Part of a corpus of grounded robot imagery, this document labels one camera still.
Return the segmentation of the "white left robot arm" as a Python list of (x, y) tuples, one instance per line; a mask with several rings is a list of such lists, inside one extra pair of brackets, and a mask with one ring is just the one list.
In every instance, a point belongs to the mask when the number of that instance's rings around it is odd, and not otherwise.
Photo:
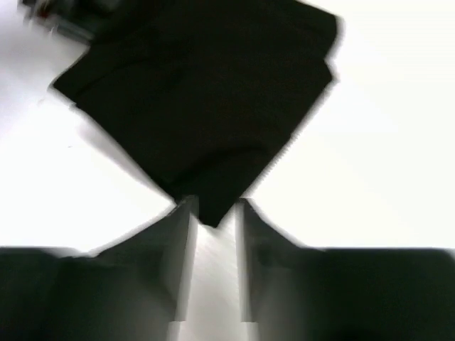
[(82, 19), (79, 1), (17, 1), (18, 8), (25, 11), (24, 21), (34, 22), (71, 40), (88, 44), (94, 33)]

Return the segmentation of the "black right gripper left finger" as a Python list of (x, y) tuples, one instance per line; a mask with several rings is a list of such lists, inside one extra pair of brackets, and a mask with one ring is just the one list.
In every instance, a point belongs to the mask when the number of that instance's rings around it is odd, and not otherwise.
[(99, 254), (1, 248), (2, 340), (170, 340), (185, 320), (198, 201)]

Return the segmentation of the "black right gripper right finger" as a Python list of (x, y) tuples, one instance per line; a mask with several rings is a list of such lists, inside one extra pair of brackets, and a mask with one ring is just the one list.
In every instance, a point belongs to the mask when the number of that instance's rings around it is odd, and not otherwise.
[(242, 321), (258, 340), (453, 340), (454, 252), (299, 246), (237, 204)]

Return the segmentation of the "black skirt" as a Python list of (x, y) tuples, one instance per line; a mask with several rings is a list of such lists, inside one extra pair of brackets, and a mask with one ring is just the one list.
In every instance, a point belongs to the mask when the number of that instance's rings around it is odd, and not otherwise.
[(340, 23), (300, 1), (122, 1), (53, 88), (216, 227), (331, 83)]

